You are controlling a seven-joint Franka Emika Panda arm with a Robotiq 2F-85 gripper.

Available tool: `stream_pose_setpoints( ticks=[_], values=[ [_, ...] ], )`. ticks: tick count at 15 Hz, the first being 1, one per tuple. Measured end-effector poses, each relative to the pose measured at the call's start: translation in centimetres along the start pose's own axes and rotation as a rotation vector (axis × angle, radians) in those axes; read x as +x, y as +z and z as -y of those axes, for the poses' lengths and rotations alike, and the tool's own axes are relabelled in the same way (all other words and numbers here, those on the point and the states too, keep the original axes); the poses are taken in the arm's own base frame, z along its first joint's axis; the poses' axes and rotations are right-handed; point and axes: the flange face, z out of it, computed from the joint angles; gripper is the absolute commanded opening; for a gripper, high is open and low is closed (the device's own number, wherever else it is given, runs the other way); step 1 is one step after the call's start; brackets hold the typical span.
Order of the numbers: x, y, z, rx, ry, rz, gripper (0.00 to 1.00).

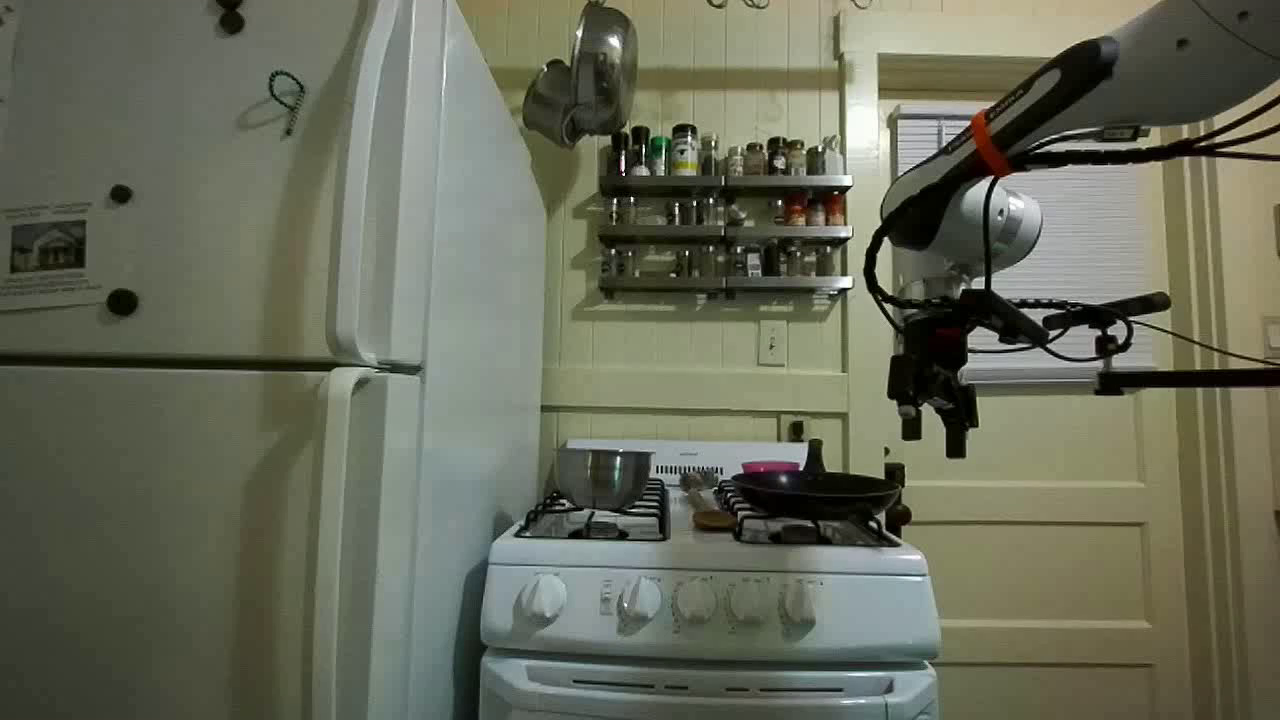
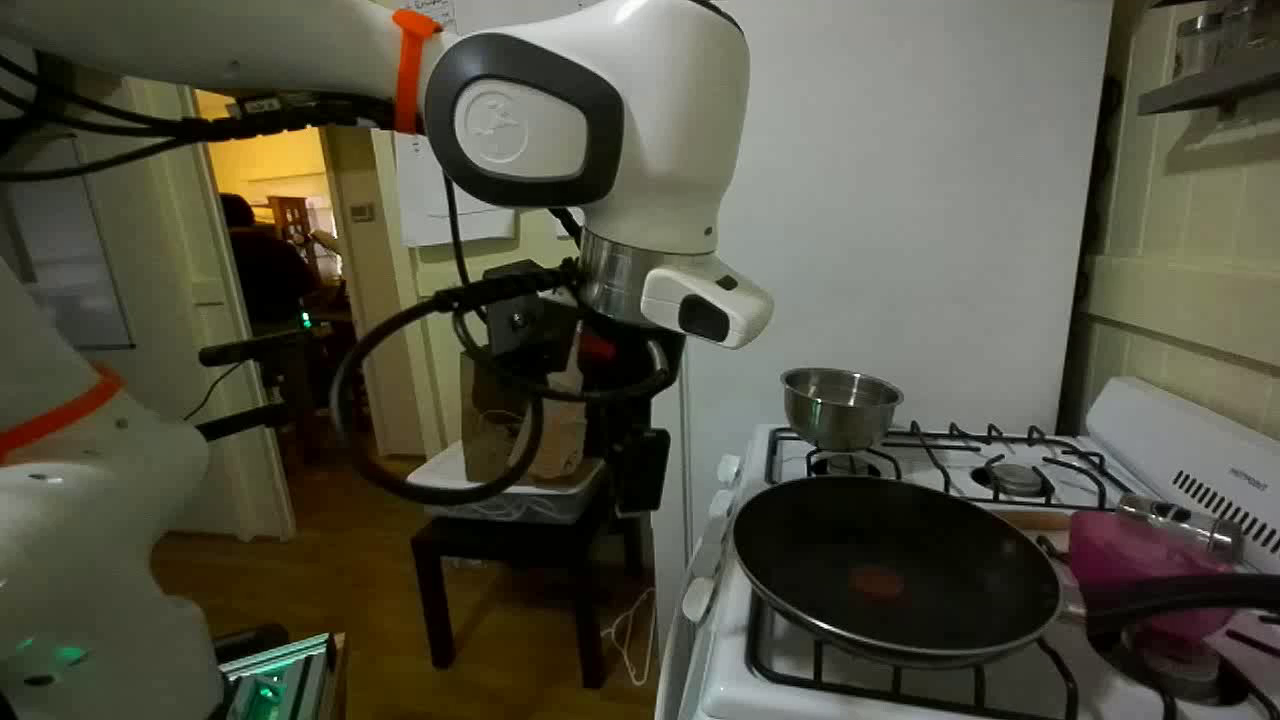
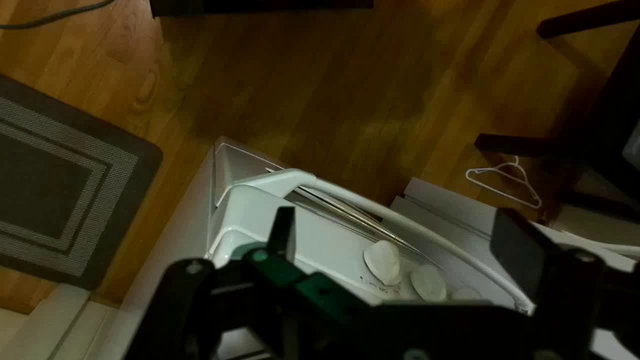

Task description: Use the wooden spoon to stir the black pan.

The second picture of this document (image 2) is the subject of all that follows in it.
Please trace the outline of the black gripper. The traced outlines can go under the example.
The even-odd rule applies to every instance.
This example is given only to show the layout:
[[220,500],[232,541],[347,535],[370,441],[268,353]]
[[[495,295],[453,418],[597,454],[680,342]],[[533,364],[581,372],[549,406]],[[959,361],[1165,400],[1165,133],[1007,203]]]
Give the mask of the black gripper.
[[485,329],[495,379],[527,400],[524,477],[565,490],[602,462],[626,511],[655,511],[674,436],[652,400],[678,379],[680,343],[542,295],[494,306]]

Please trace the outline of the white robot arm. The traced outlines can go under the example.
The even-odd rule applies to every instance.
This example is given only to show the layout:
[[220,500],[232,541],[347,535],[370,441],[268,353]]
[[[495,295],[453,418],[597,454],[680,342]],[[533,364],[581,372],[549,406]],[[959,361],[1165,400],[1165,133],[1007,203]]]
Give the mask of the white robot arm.
[[[760,290],[722,286],[748,38],[714,0],[597,0],[477,32],[381,0],[3,0],[0,29],[100,71],[370,104],[427,135],[465,193],[577,203],[589,253],[637,253],[637,278],[583,268],[591,313],[680,333],[707,309],[729,348],[767,326]],[[3,291],[3,720],[218,720],[206,617],[154,576],[206,469],[193,425]]]

